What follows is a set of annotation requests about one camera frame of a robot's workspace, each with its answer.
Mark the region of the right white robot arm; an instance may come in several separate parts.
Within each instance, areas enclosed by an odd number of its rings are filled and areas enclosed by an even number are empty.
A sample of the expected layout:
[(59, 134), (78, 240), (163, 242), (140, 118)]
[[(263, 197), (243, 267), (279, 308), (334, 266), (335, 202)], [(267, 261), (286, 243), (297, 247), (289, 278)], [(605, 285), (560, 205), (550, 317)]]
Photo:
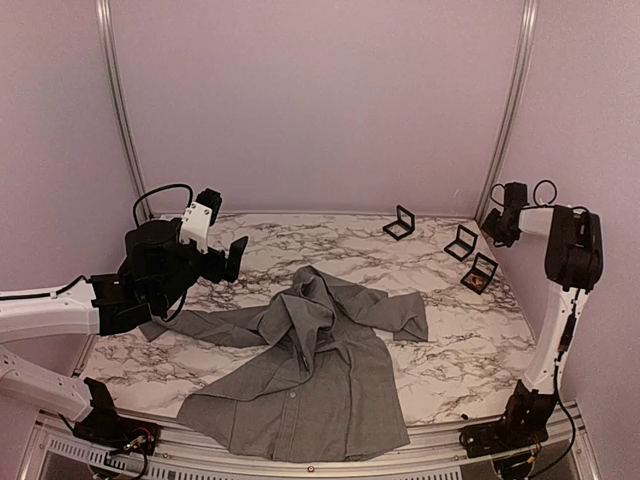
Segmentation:
[(546, 425), (559, 402), (559, 387), (575, 330), (589, 294), (604, 270), (600, 218), (583, 206), (550, 201), (530, 203), (528, 186), (499, 186), (495, 202), (481, 226), (496, 247), (512, 247), (523, 234), (547, 240), (544, 273), (549, 297), (534, 357), (511, 395), (495, 438), (515, 448), (536, 427)]

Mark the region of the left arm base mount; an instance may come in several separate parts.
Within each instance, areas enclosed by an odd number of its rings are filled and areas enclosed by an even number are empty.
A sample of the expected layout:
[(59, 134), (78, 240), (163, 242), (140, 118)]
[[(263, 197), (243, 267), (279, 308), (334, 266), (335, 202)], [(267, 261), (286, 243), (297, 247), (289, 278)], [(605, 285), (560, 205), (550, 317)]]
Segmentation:
[(135, 451), (151, 456), (156, 448), (160, 428), (156, 423), (121, 416), (106, 385), (85, 378), (91, 395), (92, 410), (73, 426), (75, 437), (109, 447), (116, 454)]

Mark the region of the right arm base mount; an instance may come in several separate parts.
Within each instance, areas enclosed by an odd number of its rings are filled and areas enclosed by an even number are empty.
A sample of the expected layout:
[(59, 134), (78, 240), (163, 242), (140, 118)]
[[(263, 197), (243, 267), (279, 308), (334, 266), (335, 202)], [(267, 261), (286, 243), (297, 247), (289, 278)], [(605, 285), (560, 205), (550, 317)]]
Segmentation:
[(542, 443), (549, 438), (547, 422), (558, 395), (529, 391), (518, 381), (498, 420), (468, 425), (459, 442), (469, 458), (493, 455)]

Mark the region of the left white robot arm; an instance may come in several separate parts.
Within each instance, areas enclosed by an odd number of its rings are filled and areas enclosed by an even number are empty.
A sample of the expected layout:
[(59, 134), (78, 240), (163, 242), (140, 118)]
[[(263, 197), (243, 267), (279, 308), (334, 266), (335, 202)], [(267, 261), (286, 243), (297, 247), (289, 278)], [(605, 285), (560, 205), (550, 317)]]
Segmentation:
[[(178, 317), (188, 290), (201, 278), (212, 283), (237, 280), (248, 239), (227, 250), (209, 245), (209, 230), (222, 205), (219, 192), (188, 193), (184, 213), (170, 220), (136, 218), (125, 235), (125, 259), (118, 271), (86, 277), (49, 290), (25, 290), (1, 297), (1, 343), (58, 335), (111, 336), (153, 319)], [(57, 374), (1, 350), (3, 395), (57, 413), (106, 445), (125, 438), (126, 423), (114, 413), (107, 387), (93, 379)]]

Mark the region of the grey button-up shirt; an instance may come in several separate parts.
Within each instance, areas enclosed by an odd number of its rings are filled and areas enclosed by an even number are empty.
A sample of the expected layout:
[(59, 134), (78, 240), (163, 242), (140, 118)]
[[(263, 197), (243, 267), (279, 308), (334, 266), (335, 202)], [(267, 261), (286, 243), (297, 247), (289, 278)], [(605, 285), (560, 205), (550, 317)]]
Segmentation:
[(409, 443), (391, 355), (379, 337), (428, 337), (420, 294), (392, 296), (311, 266), (269, 303), (186, 310), (141, 328), (222, 347), (260, 347), (228, 375), (189, 394), (177, 421), (236, 455), (285, 462), (366, 460)]

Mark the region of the orange portrait brooch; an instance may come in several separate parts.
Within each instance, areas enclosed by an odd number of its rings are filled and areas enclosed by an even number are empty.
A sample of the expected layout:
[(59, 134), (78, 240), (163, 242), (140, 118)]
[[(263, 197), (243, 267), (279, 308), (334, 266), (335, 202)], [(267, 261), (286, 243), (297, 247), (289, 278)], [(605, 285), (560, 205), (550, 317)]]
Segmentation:
[(468, 278), (468, 284), (474, 289), (482, 289), (486, 285), (486, 278), (477, 274), (471, 274)]

